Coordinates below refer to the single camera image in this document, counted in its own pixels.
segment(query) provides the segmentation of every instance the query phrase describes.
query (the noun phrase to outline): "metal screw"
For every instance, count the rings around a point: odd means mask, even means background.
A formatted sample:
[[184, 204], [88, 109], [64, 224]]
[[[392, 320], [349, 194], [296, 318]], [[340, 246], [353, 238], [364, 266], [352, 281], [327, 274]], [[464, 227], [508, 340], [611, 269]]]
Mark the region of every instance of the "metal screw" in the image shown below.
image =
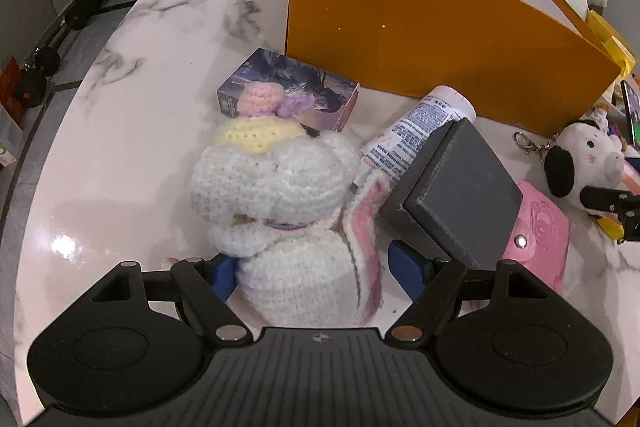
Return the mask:
[[518, 248], [525, 248], [527, 246], [527, 238], [524, 237], [521, 233], [519, 233], [516, 237], [513, 238], [513, 242], [516, 244]]
[[227, 324], [226, 326], [220, 326], [216, 330], [216, 335], [221, 341], [237, 342], [241, 341], [249, 333], [245, 327], [237, 324]]
[[391, 330], [391, 336], [401, 342], [415, 342], [422, 336], [422, 330], [415, 326], [398, 326]]

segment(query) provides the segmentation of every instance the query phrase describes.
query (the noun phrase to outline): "white plastic container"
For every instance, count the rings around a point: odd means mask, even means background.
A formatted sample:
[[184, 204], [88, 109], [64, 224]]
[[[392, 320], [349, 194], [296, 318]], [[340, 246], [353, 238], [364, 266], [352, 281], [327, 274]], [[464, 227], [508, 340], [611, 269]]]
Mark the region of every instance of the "white plastic container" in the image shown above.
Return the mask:
[[371, 169], [384, 172], [394, 185], [414, 161], [429, 135], [450, 120], [476, 119], [476, 110], [452, 87], [437, 86], [404, 117], [361, 149], [360, 185]]

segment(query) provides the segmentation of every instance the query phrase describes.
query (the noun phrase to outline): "yellow crochet hat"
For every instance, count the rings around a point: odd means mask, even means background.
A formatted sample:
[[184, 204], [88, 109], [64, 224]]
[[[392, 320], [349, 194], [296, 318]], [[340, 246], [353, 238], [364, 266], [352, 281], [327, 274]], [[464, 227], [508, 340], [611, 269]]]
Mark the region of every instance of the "yellow crochet hat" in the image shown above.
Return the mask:
[[304, 128], [295, 120], [277, 116], [238, 116], [220, 128], [214, 137], [214, 145], [234, 145], [259, 154], [278, 142], [305, 135]]

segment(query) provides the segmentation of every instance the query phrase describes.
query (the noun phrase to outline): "open orange box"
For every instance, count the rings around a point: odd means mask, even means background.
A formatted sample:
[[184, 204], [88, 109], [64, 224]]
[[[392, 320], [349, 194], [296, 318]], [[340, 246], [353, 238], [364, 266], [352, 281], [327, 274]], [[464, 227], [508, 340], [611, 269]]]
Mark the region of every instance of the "open orange box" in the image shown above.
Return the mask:
[[287, 55], [405, 96], [446, 84], [543, 136], [620, 74], [564, 0], [289, 0]]

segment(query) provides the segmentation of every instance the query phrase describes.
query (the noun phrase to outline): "white marble tabletop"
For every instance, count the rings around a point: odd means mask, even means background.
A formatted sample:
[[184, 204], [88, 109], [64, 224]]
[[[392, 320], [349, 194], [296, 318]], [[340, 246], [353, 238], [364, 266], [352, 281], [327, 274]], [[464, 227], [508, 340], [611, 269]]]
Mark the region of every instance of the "white marble tabletop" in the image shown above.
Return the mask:
[[[188, 203], [188, 178], [225, 118], [218, 86], [258, 46], [283, 50], [287, 1], [139, 0], [87, 73], [50, 149], [22, 244], [14, 335], [25, 423], [42, 409], [28, 348], [71, 302], [119, 261], [161, 269], [168, 258], [212, 254]], [[367, 139], [413, 105], [363, 89], [345, 132]], [[516, 181], [546, 189], [537, 157], [511, 140], [514, 128], [482, 118], [476, 127]], [[612, 344], [614, 368], [597, 407], [616, 421], [640, 394], [640, 246], [616, 247], [584, 213], [563, 210], [572, 221], [563, 294]], [[388, 278], [387, 312], [407, 304]]]

